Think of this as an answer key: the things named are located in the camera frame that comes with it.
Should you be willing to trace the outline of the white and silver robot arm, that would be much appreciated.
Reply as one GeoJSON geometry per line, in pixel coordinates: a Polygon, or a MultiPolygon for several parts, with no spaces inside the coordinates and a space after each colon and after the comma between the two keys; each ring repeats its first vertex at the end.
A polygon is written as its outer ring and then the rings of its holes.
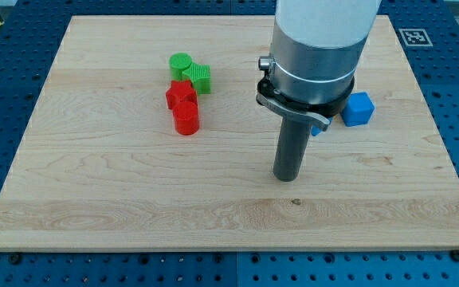
{"type": "Polygon", "coordinates": [[[287,98],[325,104],[350,89],[380,0],[278,0],[270,80],[287,98]]]}

